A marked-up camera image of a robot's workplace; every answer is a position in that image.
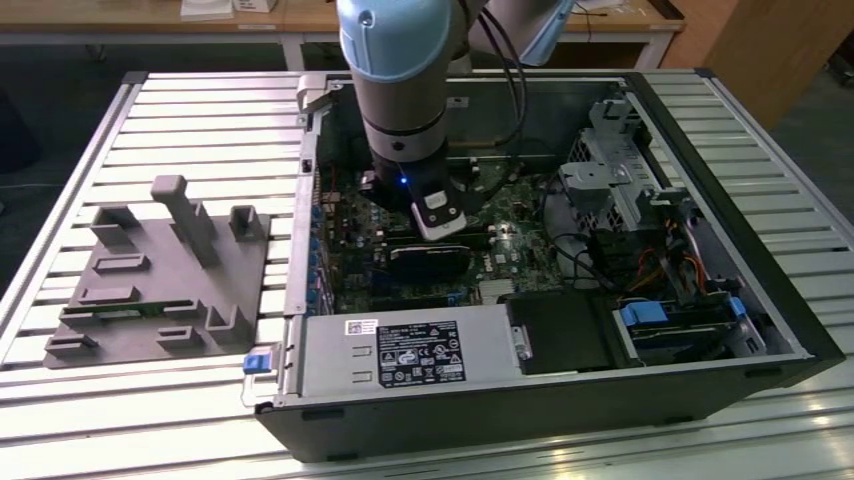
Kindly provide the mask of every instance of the black cable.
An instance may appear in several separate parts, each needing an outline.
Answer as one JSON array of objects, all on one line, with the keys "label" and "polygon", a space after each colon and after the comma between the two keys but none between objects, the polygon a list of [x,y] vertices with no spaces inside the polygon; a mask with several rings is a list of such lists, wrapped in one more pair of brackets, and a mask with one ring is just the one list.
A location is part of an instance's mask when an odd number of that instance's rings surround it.
[{"label": "black cable", "polygon": [[[585,248],[585,250],[582,250],[581,252],[578,252],[578,254],[575,255],[575,258],[581,259],[582,255],[587,254],[590,255],[590,250],[587,250]],[[573,284],[570,285],[571,288],[577,288],[575,287],[575,282],[578,282],[579,277],[578,277],[578,263],[573,264]]]},{"label": "black cable", "polygon": [[525,122],[527,120],[527,115],[529,115],[529,82],[527,82],[527,77],[525,75],[525,67],[522,66],[522,60],[519,59],[519,53],[517,52],[517,48],[512,45],[512,40],[510,39],[507,30],[504,30],[504,27],[502,26],[500,22],[495,18],[495,15],[492,15],[492,12],[490,12],[487,8],[483,9],[483,11],[480,12],[480,15],[486,17],[486,19],[490,21],[490,23],[492,24],[492,27],[495,27],[495,30],[498,31],[499,36],[502,37],[502,40],[504,41],[504,46],[507,47],[507,51],[510,52],[510,57],[517,67],[517,74],[519,75],[519,83],[522,84],[522,101],[519,104],[521,113],[517,119],[517,126],[514,127],[512,131],[503,139],[495,141],[495,146],[498,147],[500,145],[510,143],[510,141],[517,137],[517,135],[522,133],[522,129],[525,128]]},{"label": "black cable", "polygon": [[582,4],[577,3],[575,5],[578,6],[578,8],[585,10],[585,13],[582,13],[581,15],[585,15],[585,20],[587,20],[587,43],[590,43],[593,41],[593,25],[590,25],[590,17],[593,17],[594,14],[590,13],[587,8]]},{"label": "black cable", "polygon": [[492,29],[487,24],[483,15],[478,17],[478,23],[480,24],[480,28],[483,28],[483,33],[486,34],[486,39],[490,41],[490,46],[492,47],[492,52],[495,56],[502,60],[502,70],[504,71],[504,78],[507,79],[507,84],[510,86],[510,96],[512,98],[512,111],[517,117],[517,123],[521,121],[519,116],[522,115],[519,104],[519,93],[517,92],[517,82],[512,79],[512,74],[510,73],[510,67],[507,66],[507,61],[504,60],[504,52],[502,47],[498,45],[498,41],[495,40],[495,35],[492,34]]},{"label": "black cable", "polygon": [[574,256],[566,250],[563,250],[563,248],[561,248],[554,241],[551,242],[551,246],[555,247],[555,251],[561,254],[563,258],[566,258],[570,262],[573,262],[573,264],[577,267],[581,267],[587,273],[590,273],[590,275],[593,275],[593,278],[597,280],[597,282],[599,282],[599,285],[602,285],[602,288],[617,293],[623,293],[623,294],[627,293],[625,288],[617,285],[611,281],[611,279],[609,279],[609,277],[606,277],[605,274],[599,272],[591,265],[587,265],[585,262],[582,262],[577,258],[577,256]]},{"label": "black cable", "polygon": [[466,0],[456,0],[459,4],[459,8],[463,9],[463,17],[466,18],[466,25],[471,25],[471,10],[468,9],[468,4]]}]

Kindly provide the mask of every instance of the warning label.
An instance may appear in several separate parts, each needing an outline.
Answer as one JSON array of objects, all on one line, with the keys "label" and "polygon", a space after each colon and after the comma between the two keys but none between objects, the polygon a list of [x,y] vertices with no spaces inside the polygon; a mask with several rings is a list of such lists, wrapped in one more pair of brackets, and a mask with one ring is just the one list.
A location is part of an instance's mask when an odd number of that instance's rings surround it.
[{"label": "warning label", "polygon": [[466,380],[456,322],[376,327],[376,353],[386,388]]}]

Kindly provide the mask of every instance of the blue latch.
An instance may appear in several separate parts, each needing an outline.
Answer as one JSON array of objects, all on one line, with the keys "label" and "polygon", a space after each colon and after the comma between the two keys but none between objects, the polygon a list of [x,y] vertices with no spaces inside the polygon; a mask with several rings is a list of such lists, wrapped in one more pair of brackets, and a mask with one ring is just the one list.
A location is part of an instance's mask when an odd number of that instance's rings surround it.
[{"label": "blue latch", "polygon": [[619,315],[627,327],[667,322],[667,313],[658,302],[630,303],[621,308]]},{"label": "blue latch", "polygon": [[742,303],[742,299],[738,297],[730,297],[730,308],[733,309],[733,314],[735,318],[742,318],[747,316],[747,309],[745,308],[745,304]]},{"label": "blue latch", "polygon": [[243,359],[243,373],[247,375],[255,375],[259,373],[270,373],[272,365],[272,352],[255,353],[246,356]]}]

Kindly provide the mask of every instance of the motherboard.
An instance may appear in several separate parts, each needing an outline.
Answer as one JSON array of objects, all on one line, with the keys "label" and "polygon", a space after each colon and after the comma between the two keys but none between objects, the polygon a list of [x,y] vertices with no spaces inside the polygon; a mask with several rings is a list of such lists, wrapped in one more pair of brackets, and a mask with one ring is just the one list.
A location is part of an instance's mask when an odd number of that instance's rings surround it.
[{"label": "motherboard", "polygon": [[[475,183],[496,185],[507,168],[507,159],[480,160]],[[467,217],[462,232],[427,244],[410,217],[383,210],[359,195],[358,178],[339,178],[330,171],[322,204],[336,311],[480,305],[515,292],[559,289],[565,279],[538,215],[546,181],[543,175],[519,176]],[[439,260],[450,261],[448,270],[459,274],[436,278],[431,269],[431,278],[419,278],[426,272],[418,268],[411,274],[390,271],[396,253],[426,248],[434,257],[459,257]]]}]

